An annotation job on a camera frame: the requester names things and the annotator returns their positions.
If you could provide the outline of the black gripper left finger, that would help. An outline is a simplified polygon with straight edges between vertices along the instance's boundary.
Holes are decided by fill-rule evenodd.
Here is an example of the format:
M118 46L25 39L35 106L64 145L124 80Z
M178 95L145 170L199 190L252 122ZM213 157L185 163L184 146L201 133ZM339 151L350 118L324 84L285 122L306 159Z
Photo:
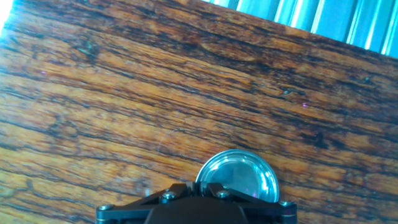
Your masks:
M165 190L158 191L127 205L117 206L111 203L103 204L96 208L95 223L126 223L132 220L134 222L144 222L156 206L194 194L195 183L186 182L182 184L172 184Z

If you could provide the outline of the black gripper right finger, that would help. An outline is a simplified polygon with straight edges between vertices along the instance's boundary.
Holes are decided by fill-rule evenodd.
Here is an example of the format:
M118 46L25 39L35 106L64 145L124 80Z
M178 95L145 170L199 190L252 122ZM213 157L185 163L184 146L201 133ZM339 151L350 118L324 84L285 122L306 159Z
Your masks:
M266 202L220 183L196 183L197 213L205 223L297 224L293 201Z

